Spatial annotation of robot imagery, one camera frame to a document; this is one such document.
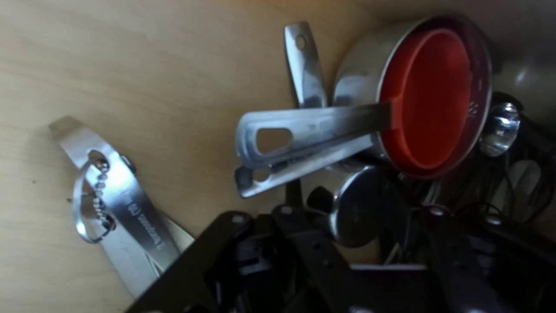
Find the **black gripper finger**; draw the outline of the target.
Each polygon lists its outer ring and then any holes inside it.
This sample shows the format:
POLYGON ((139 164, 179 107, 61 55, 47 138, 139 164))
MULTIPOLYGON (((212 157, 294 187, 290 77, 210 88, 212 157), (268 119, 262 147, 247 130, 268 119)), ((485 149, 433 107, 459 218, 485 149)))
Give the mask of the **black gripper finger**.
POLYGON ((302 203, 302 187, 301 182, 290 182, 285 187, 285 208, 283 213, 292 216, 292 215, 301 215, 304 210, 304 203, 302 203))

